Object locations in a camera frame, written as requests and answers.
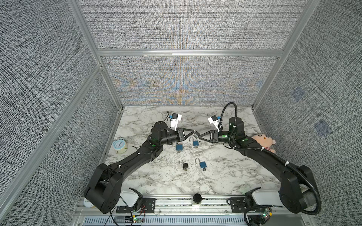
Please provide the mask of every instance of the gray woven fabric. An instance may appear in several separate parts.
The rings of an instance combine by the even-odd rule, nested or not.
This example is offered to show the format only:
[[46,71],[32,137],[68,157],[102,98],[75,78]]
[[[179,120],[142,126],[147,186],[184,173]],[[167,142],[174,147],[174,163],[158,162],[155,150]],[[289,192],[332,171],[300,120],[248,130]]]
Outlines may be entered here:
[[256,112],[282,158],[309,166],[320,226],[361,225],[362,1],[322,0]]
[[274,57],[103,57],[126,105],[251,105]]
[[1,225],[70,225],[117,112],[99,75]]
[[62,1],[1,1],[0,194],[95,67]]
[[307,0],[79,0],[99,48],[282,49]]

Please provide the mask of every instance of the white marble surface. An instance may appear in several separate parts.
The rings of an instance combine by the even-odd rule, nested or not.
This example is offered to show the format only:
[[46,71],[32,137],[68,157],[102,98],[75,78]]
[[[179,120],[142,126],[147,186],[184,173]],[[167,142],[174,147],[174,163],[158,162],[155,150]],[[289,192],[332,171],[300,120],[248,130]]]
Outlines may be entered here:
[[[167,111],[170,115],[174,112],[182,115],[178,127],[195,129],[202,134],[215,129],[207,118],[220,116],[222,107],[126,107],[114,140],[125,139],[129,148],[123,154],[116,154],[111,148],[106,164],[117,162],[135,152],[132,146],[142,145],[151,134],[151,127],[155,122],[164,120]],[[224,130],[227,130],[228,119],[233,115],[234,109],[229,106],[223,117]],[[260,133],[250,107],[239,107],[238,117],[244,121],[247,135]],[[274,175],[254,160],[225,148],[222,143],[199,141],[199,144],[199,148],[194,148],[192,142],[184,141],[181,153],[177,153],[176,143],[164,145],[163,152],[153,162],[132,173],[122,187],[133,187],[143,195],[244,194],[255,187],[279,187],[280,183]],[[195,158],[206,162],[206,171],[195,164]],[[188,171],[184,171],[178,163],[181,159],[188,163]]]

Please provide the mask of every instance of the plush toy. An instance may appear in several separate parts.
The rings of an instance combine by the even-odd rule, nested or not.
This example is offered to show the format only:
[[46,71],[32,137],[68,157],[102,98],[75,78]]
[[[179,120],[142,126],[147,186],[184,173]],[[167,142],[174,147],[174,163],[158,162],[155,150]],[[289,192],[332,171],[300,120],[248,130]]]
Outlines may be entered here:
[[261,146],[268,148],[271,152],[275,153],[274,149],[270,149],[272,144],[275,144],[275,140],[265,134],[256,134],[252,137],[256,140]]

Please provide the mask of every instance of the white bracket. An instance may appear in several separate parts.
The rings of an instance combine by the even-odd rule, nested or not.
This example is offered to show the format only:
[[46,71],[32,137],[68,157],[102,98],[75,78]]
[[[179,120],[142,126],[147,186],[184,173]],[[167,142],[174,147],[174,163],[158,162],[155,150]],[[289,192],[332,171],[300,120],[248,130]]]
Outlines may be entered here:
[[216,115],[211,116],[210,118],[208,118],[209,123],[210,124],[214,124],[214,126],[216,127],[216,129],[218,130],[218,132],[220,132],[218,126],[220,123],[220,117],[216,117]]
[[179,115],[177,113],[173,113],[171,116],[171,129],[175,130],[177,129],[177,124],[179,121],[181,121],[182,115]]

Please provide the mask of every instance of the black metal plate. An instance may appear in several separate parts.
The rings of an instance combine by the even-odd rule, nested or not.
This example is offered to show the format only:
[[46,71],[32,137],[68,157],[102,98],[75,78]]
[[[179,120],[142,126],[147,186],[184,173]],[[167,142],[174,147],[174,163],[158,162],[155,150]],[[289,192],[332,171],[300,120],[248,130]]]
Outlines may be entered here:
[[[145,208],[144,208],[145,213],[154,213],[155,212],[155,201],[156,201],[155,198],[143,198],[142,199],[141,207],[145,206]],[[129,213],[129,212],[130,212],[129,209],[125,206],[118,206],[116,209],[116,213]]]
[[[228,199],[228,203],[230,204],[231,211],[233,213],[243,213],[245,212],[246,208],[244,205],[245,198],[230,198]],[[264,209],[256,210],[257,213],[264,212]]]

